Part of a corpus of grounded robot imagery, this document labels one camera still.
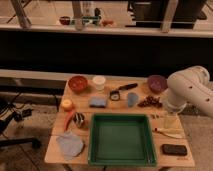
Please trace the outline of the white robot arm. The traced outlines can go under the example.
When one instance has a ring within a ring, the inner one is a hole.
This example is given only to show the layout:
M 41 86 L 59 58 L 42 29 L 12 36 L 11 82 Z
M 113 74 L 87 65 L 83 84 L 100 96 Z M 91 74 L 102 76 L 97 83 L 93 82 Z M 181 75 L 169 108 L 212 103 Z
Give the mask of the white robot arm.
M 189 67 L 171 74 L 162 98 L 163 107 L 169 113 L 180 113 L 190 102 L 213 118 L 213 91 L 207 87 L 209 81 L 210 74 L 202 66 Z

